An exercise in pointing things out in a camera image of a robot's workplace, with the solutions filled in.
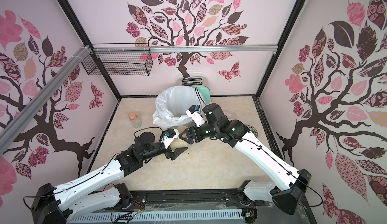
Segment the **glass jar with rice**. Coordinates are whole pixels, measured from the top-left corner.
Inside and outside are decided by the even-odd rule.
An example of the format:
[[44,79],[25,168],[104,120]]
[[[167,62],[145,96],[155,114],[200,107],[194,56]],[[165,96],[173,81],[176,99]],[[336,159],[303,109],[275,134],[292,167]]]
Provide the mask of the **glass jar with rice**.
[[236,120],[237,119],[237,113],[234,112],[234,111],[227,111],[225,113],[225,115],[227,116],[228,120],[229,121],[233,121],[233,120]]

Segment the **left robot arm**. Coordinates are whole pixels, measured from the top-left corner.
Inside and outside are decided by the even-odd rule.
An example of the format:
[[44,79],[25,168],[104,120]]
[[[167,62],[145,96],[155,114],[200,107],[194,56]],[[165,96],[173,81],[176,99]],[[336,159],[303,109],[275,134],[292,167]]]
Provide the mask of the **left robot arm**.
[[33,196],[30,208],[35,224],[67,224],[73,219],[104,208],[124,209],[131,205],[133,197],[125,184],[99,192],[111,184],[140,169],[150,159],[165,155],[175,160],[187,147],[172,150],[171,143],[177,133],[161,134],[160,142],[155,135],[144,132],[134,138],[134,144],[112,157],[104,166],[65,184],[41,186]]

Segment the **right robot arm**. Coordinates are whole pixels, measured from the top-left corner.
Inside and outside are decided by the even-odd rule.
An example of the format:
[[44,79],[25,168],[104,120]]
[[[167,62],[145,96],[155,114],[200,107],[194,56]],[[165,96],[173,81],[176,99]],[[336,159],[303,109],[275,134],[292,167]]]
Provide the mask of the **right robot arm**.
[[281,211],[293,215],[300,206],[311,180],[306,169],[298,170],[264,146],[253,132],[240,120],[230,121],[218,104],[209,104],[199,112],[192,105],[186,115],[195,122],[179,138],[189,144],[206,138],[219,140],[245,154],[270,177],[269,183],[247,181],[242,185],[242,197],[249,201],[274,203]]

